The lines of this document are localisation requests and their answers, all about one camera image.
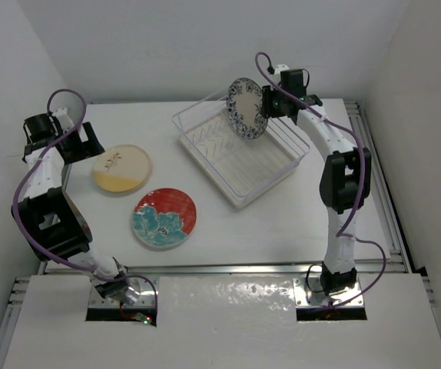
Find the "black patterned plate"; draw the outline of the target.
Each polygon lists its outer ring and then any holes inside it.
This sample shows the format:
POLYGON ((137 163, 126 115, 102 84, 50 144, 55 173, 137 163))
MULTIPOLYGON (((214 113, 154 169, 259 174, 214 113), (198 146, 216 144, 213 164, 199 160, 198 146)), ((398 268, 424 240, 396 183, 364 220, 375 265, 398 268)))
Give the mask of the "black patterned plate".
POLYGON ((244 140, 259 138, 267 128, 261 114, 262 89, 249 78, 237 78, 227 90, 228 121, 235 133, 244 140))

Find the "tan plate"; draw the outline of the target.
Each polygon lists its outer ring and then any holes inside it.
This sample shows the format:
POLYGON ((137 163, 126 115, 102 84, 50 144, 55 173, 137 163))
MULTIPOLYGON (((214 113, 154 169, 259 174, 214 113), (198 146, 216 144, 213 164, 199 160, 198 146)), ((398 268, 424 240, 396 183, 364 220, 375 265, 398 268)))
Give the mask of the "tan plate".
POLYGON ((153 170, 149 154, 137 145, 117 145, 99 155, 91 168, 95 184, 111 193, 138 190, 153 170))

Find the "red blue floral plate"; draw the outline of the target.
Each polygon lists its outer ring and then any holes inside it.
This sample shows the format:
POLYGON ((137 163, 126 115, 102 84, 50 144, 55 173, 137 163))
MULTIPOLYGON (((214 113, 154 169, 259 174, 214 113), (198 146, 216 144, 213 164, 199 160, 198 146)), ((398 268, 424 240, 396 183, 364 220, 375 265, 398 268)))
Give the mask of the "red blue floral plate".
POLYGON ((175 248, 186 241, 197 223, 192 198, 176 188, 148 192, 135 206, 131 217, 137 239, 149 248, 175 248))

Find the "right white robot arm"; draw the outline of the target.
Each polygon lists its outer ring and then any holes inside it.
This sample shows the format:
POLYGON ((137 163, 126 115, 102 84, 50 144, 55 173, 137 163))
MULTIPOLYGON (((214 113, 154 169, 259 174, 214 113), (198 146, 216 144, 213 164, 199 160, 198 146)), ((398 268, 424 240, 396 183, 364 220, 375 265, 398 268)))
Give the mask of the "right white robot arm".
POLYGON ((341 292, 356 283, 356 218, 370 194, 370 151, 353 131, 328 118, 316 95, 307 94, 303 69, 278 65, 267 72, 274 80, 262 89, 262 115, 291 118, 324 160, 319 193, 327 208, 328 242, 320 290, 325 295, 341 292))

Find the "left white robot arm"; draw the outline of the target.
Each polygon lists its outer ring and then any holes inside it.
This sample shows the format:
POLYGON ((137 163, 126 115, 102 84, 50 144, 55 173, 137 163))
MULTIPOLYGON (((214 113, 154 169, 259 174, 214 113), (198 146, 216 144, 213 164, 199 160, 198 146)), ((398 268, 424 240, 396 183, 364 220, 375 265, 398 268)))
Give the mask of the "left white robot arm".
POLYGON ((85 140, 65 108, 25 119, 22 160, 29 177, 18 186, 11 213, 40 261, 76 269, 102 298, 123 301, 129 288, 124 267, 92 247, 91 229, 65 191, 64 170, 104 151, 91 124, 83 129, 85 140))

